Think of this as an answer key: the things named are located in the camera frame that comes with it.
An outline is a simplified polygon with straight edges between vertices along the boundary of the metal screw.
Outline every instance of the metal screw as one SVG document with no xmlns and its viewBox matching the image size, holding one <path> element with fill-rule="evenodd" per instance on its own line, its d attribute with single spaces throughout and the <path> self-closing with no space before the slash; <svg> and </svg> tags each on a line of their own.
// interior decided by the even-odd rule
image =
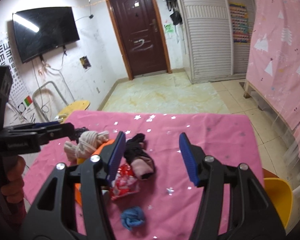
<svg viewBox="0 0 300 240">
<path fill-rule="evenodd" d="M 205 156 L 204 160 L 205 160 L 207 163 L 213 163 L 213 162 L 214 162 L 214 157 L 213 157 L 213 156 L 210 156 L 210 155 L 207 155 L 207 156 Z"/>
<path fill-rule="evenodd" d="M 239 165 L 239 168 L 240 168 L 241 170 L 243 170 L 243 171 L 246 171 L 246 170 L 249 168 L 249 166 L 248 166 L 247 164 L 245 164 L 245 163 L 241 163 L 241 164 Z"/>
<path fill-rule="evenodd" d="M 100 156 L 99 155 L 92 155 L 91 157 L 90 157 L 90 160 L 93 162 L 93 163 L 96 163 L 96 162 L 98 162 L 98 161 L 100 161 Z"/>
<path fill-rule="evenodd" d="M 57 170 L 61 171 L 66 167 L 66 165 L 64 163 L 58 163 L 56 165 Z"/>
</svg>

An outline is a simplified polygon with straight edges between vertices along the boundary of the door threshold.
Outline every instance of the door threshold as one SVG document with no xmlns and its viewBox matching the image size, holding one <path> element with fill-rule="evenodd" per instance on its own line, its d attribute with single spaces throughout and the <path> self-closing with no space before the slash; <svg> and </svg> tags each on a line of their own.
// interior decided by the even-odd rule
<svg viewBox="0 0 300 240">
<path fill-rule="evenodd" d="M 160 74 L 165 74 L 165 73 L 167 73 L 166 70 L 161 70 L 161 71 L 151 72 L 151 73 L 147 73 L 147 74 L 137 75 L 137 76 L 134 76 L 134 78 L 148 77 L 148 76 L 160 75 Z"/>
</svg>

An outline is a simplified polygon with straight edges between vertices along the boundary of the green drawing on wall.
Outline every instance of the green drawing on wall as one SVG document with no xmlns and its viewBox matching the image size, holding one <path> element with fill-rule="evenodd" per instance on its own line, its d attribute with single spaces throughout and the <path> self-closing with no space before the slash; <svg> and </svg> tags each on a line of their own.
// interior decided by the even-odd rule
<svg viewBox="0 0 300 240">
<path fill-rule="evenodd" d="M 164 33 L 174 33 L 173 24 L 166 24 L 164 26 Z"/>
</svg>

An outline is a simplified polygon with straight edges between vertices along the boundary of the red plastic wrapper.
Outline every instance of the red plastic wrapper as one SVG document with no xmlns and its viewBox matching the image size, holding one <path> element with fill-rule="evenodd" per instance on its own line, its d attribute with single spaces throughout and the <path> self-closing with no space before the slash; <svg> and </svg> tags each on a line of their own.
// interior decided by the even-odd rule
<svg viewBox="0 0 300 240">
<path fill-rule="evenodd" d="M 110 189 L 111 200 L 116 200 L 130 194 L 138 193 L 139 190 L 138 179 L 135 177 L 130 165 L 127 163 L 121 165 L 118 169 L 115 180 L 112 181 Z"/>
</svg>

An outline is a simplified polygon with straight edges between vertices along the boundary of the wooden bed leg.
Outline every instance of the wooden bed leg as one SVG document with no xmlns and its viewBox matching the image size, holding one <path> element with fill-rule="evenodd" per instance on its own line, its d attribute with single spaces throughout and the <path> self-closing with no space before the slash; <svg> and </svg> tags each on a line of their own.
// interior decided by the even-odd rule
<svg viewBox="0 0 300 240">
<path fill-rule="evenodd" d="M 249 92 L 249 89 L 250 88 L 250 82 L 248 80 L 245 81 L 244 83 L 244 94 L 243 94 L 243 97 L 244 98 L 250 98 L 250 92 Z"/>
</svg>

